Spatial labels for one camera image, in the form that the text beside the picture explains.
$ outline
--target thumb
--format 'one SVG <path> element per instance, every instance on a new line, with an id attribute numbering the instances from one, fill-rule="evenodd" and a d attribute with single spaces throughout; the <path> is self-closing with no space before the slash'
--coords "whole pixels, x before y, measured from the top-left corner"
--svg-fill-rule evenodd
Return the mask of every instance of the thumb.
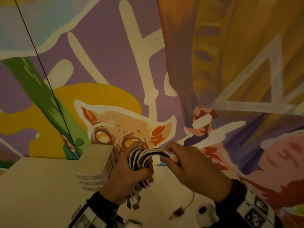
<path id="1" fill-rule="evenodd" d="M 134 171 L 134 180 L 136 182 L 147 180 L 152 177 L 154 170 L 152 168 L 142 168 L 140 170 Z"/>
<path id="2" fill-rule="evenodd" d="M 162 156 L 160 159 L 169 167 L 173 174 L 180 179 L 183 174 L 183 170 L 176 164 L 176 162 L 164 156 Z"/>

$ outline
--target person's left hand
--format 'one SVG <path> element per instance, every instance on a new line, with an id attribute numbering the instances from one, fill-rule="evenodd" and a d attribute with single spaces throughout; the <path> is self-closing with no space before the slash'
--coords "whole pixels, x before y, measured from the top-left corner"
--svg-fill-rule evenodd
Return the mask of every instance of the person's left hand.
<path id="1" fill-rule="evenodd" d="M 128 156 L 136 147 L 148 149 L 148 145 L 144 142 L 133 142 L 125 152 L 120 154 L 119 160 L 113 169 L 109 180 L 99 191 L 100 194 L 110 202 L 121 205 L 125 202 L 127 196 L 134 190 L 134 187 L 139 181 L 154 181 L 152 177 L 154 174 L 152 158 L 150 159 L 148 168 L 142 168 L 138 171 L 133 171 L 130 168 Z"/>

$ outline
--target black hole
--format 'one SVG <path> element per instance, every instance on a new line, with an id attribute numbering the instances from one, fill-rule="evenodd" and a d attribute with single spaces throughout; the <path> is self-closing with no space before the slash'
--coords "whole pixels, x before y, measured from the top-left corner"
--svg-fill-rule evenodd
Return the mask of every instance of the black hole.
<path id="1" fill-rule="evenodd" d="M 204 206 L 199 209 L 200 214 L 204 214 L 206 211 L 207 211 L 207 208 Z"/>

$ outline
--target person's right hand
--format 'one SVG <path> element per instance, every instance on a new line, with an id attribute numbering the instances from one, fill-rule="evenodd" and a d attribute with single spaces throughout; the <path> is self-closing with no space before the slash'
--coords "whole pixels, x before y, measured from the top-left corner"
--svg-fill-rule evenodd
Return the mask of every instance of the person's right hand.
<path id="1" fill-rule="evenodd" d="M 198 148 L 181 146 L 170 141 L 164 150 L 172 151 L 180 159 L 179 166 L 173 160 L 161 157 L 161 161 L 190 190 L 215 202 L 223 201 L 230 194 L 232 180 L 224 175 Z"/>

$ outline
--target plastic drawer organizer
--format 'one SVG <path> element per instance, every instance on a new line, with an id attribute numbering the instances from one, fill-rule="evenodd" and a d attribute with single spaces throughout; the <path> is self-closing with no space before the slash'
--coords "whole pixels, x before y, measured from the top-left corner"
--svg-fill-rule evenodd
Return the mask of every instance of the plastic drawer organizer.
<path id="1" fill-rule="evenodd" d="M 99 191 L 115 166 L 113 146 L 90 144 L 77 161 L 73 173 L 85 190 Z"/>

